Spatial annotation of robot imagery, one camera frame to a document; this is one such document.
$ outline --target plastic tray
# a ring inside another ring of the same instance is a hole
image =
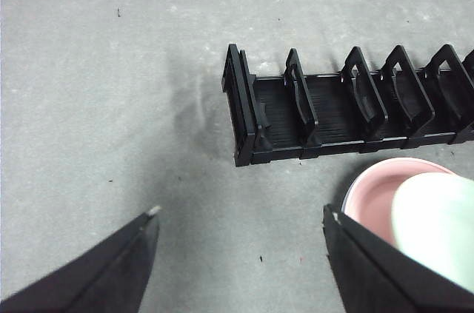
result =
[[[354,47],[341,72],[315,75],[291,49],[283,75],[258,78],[230,44],[222,89],[237,166],[474,139],[474,51],[461,63],[448,44],[420,70],[398,45],[370,72]]]

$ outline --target black plastic divider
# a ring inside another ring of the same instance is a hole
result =
[[[440,70],[444,62],[449,65],[448,70]],[[453,46],[445,44],[432,57],[426,67],[424,80],[437,84],[437,89],[444,100],[444,107],[453,120],[455,135],[449,143],[462,143],[473,139],[474,83]]]
[[[381,129],[388,121],[388,114],[380,94],[370,75],[361,48],[354,47],[341,71],[342,82],[347,86],[359,111],[362,137],[365,140],[362,151],[379,149],[383,141]]]
[[[383,141],[379,149],[408,147],[408,137],[419,136],[435,117],[435,110],[401,45],[393,49],[373,78],[388,112],[388,122],[381,129]]]
[[[316,75],[303,74],[291,49],[283,75],[256,78],[231,44],[222,85],[237,166],[474,139],[474,84],[450,45],[417,71],[397,46],[375,72],[354,47],[341,72]]]
[[[230,115],[236,137],[236,166],[250,164],[255,140],[254,113],[250,109],[247,79],[242,74],[241,58],[235,44],[229,45],[222,77],[222,90],[229,99]]]
[[[474,81],[474,50],[467,55],[462,64],[471,77],[471,80]]]
[[[310,92],[303,77],[296,49],[291,49],[286,65],[287,68],[283,74],[284,86],[293,104],[301,142],[303,145],[313,144],[318,118],[309,97]]]

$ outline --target pink bowl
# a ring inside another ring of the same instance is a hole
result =
[[[346,194],[342,212],[394,245],[390,213],[395,191],[408,178],[424,172],[454,173],[441,165],[415,158],[381,161],[356,178]]]

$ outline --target gray concrete floor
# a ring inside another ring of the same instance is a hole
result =
[[[340,70],[354,45],[373,69],[396,44],[421,67],[443,43],[474,47],[473,3],[2,0],[1,296],[159,204],[141,312],[343,312],[323,205],[390,157],[474,177],[474,143],[237,169],[227,44],[258,75],[291,47],[307,73]]]

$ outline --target bowl rim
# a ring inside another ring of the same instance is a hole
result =
[[[349,203],[352,199],[352,196],[354,194],[354,189],[358,186],[358,184],[366,178],[374,169],[376,169],[379,166],[389,164],[389,163],[395,163],[395,162],[416,162],[416,163],[422,163],[424,165],[429,165],[432,167],[435,167],[437,169],[440,169],[442,172],[447,173],[447,174],[452,174],[455,175],[455,173],[448,168],[437,164],[433,163],[432,161],[424,160],[424,159],[419,159],[419,158],[411,158],[411,157],[398,157],[398,158],[389,158],[385,159],[382,161],[379,161],[378,163],[375,163],[369,167],[367,167],[363,172],[359,174],[359,176],[352,182],[350,185],[349,189],[346,192],[346,195],[344,196],[344,201],[342,202],[341,206],[341,211],[346,214],[346,207],[347,203]]]

